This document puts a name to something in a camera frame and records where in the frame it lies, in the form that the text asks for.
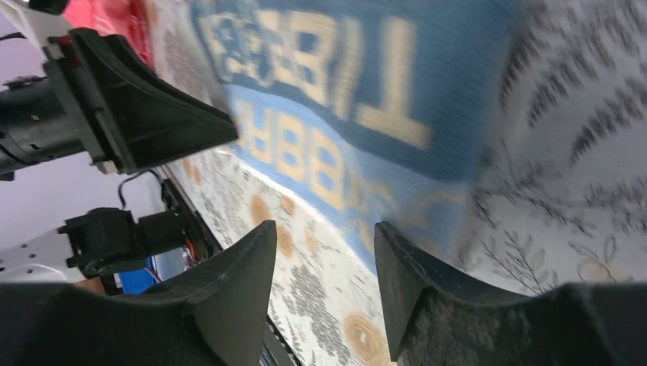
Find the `orange blue rabbit towel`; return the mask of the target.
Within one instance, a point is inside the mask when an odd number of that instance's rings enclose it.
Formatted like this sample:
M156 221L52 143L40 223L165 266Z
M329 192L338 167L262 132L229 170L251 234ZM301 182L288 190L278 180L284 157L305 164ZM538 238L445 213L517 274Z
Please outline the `orange blue rabbit towel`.
M233 154L318 209L362 257L386 221L460 236L522 1L192 1Z

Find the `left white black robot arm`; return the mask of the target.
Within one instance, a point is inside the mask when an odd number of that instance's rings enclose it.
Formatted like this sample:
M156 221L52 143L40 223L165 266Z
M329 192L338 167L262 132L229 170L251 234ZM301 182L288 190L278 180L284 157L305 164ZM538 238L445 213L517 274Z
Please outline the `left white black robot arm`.
M230 116L160 79L125 37L73 27L65 1L3 1L43 55L42 76L1 92L1 178L87 152L101 172L134 174L233 142Z

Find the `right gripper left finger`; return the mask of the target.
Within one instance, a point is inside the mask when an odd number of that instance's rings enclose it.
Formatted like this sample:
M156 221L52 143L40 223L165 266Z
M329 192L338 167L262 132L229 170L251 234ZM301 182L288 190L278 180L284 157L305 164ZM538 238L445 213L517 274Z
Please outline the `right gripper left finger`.
M257 365L277 251L266 220L142 294L1 287L3 365Z

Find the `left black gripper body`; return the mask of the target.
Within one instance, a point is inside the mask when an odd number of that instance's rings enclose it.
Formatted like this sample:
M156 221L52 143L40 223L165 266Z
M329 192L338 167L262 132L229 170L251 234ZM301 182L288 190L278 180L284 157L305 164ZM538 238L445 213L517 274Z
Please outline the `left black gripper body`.
M65 78L20 76L1 91L1 173L87 152L96 157L89 98Z

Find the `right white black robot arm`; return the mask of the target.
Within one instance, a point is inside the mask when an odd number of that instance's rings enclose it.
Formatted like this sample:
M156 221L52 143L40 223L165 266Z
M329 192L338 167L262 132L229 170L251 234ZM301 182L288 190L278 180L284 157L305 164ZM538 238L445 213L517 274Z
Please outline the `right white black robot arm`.
M135 223L97 209L43 236L86 275L142 267L185 244L166 211ZM64 283L1 286L3 365L258 365L275 265L266 220L230 248L139 295ZM375 227L388 350L399 365L644 365L646 285L564 284L536 297L486 284Z

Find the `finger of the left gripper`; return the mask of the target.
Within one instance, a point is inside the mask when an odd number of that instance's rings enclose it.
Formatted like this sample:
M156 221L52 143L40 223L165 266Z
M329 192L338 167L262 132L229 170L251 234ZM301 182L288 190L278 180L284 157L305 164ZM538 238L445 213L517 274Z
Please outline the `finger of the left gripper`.
M98 168L134 174L239 137L228 113L160 79L121 35L72 29L49 37L45 55L64 131Z

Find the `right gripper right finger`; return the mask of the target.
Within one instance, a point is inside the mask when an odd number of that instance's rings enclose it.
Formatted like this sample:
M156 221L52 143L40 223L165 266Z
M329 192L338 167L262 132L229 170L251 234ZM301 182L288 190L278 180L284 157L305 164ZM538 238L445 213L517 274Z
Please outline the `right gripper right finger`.
M399 365L644 365L646 285L571 283L528 297L375 225L386 339Z

